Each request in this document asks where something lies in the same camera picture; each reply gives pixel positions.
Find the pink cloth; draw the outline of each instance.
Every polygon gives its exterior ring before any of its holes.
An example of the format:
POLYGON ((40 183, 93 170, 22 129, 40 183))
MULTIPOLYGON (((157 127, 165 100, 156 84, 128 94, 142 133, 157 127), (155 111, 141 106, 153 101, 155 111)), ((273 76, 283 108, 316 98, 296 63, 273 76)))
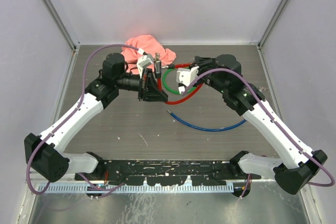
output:
MULTIPOLYGON (((176 53, 170 49, 164 49, 151 35, 141 35, 139 37, 129 39, 125 42, 125 44, 142 48, 146 53, 151 54, 153 57, 155 57, 155 53, 158 52, 160 54, 162 66, 169 65, 176 59, 176 53)), ((136 68, 136 62, 142 55, 130 48, 123 47, 122 49, 121 53, 124 55, 125 61, 129 64, 127 72, 130 72, 130 69, 135 67, 135 69, 132 69, 132 73, 139 74, 138 69, 136 68)), ((149 66, 149 68, 154 70, 154 65, 149 66)))

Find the metal floor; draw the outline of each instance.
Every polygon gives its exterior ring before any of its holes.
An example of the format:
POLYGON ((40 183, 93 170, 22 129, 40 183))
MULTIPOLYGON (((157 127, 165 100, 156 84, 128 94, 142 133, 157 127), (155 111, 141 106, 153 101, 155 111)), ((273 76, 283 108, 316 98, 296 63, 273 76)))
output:
POLYGON ((274 182, 253 182, 240 200, 230 193, 84 194, 37 196, 29 224, 307 224, 300 195, 274 182))
MULTIPOLYGON (((97 46, 81 46, 65 97, 62 114, 79 98, 84 64, 97 46)), ((256 46, 169 46, 176 52, 175 63, 191 62, 194 56, 217 57, 235 55, 241 62, 247 81, 266 89, 263 93, 271 102, 266 77, 256 46)), ((110 52, 97 54, 89 65, 87 83, 98 76, 102 62, 110 52)), ((176 74, 168 75, 170 87, 177 88, 176 74)), ((169 100, 178 100, 169 93, 169 100)), ((103 158, 121 159, 219 159, 229 160, 241 150, 256 155, 275 157, 274 149, 249 123, 226 132, 202 132, 175 121, 167 112, 202 127, 218 128, 236 124, 242 120, 226 106, 222 96, 208 86, 188 101, 179 105, 139 102, 137 93, 120 91, 102 113, 93 118, 70 142, 66 152, 94 152, 103 158)))

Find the black mounting plate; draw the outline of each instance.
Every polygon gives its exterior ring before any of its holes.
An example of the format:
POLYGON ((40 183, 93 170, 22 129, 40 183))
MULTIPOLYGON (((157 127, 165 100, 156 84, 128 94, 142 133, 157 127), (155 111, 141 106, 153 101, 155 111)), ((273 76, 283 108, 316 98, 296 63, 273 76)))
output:
MULTIPOLYGON (((146 178, 147 184, 154 186, 183 185, 190 176, 193 186, 226 185, 226 180, 246 179, 247 174, 233 175, 227 161, 170 161, 170 160, 99 160, 97 173, 85 174, 89 180, 104 180, 108 173, 108 183, 118 185, 124 182, 130 186, 142 186, 146 178)), ((253 179, 261 179, 252 174, 253 179)), ((83 180, 75 175, 75 180, 83 180)))

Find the white wall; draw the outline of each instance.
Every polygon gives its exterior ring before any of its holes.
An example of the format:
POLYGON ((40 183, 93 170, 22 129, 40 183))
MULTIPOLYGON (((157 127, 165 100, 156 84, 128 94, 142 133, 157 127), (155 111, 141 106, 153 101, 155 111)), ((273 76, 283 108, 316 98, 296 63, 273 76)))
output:
POLYGON ((51 121, 71 49, 41 0, 0 0, 0 223, 14 223, 24 138, 51 121))
POLYGON ((259 42, 280 0, 58 0, 81 44, 259 42))
MULTIPOLYGON (((282 114, 314 150, 328 155, 336 176, 336 1, 291 0, 271 33, 265 55, 282 114)), ((323 172, 313 179, 328 183, 323 172)), ((335 223, 336 188, 315 188, 324 223, 335 223)))

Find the table surface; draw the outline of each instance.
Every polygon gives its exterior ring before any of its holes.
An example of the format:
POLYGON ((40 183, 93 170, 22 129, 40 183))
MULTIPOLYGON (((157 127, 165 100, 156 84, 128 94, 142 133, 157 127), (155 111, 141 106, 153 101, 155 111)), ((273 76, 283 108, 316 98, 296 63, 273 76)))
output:
MULTIPOLYGON (((244 78, 264 89, 271 103, 270 92, 256 46, 167 46, 177 54, 175 63, 193 61, 194 56, 217 57, 232 54, 242 65, 244 78)), ((81 46, 62 107, 65 113, 79 98, 84 64, 97 46, 81 46)), ((98 76, 107 54, 120 48, 104 49, 91 61, 86 85, 98 76)), ((176 75, 171 73, 167 82, 177 87, 176 75)), ((169 93, 169 100, 178 100, 169 93)), ((137 93, 120 90, 119 96, 95 116, 73 138, 67 153, 94 152, 110 159, 220 159, 229 160, 241 150, 256 155, 277 157, 265 138, 248 122, 225 132, 203 132, 174 120, 166 111, 192 124, 219 128, 242 120, 226 106, 222 96, 208 86, 188 101, 179 105, 158 102, 139 102, 137 93)))

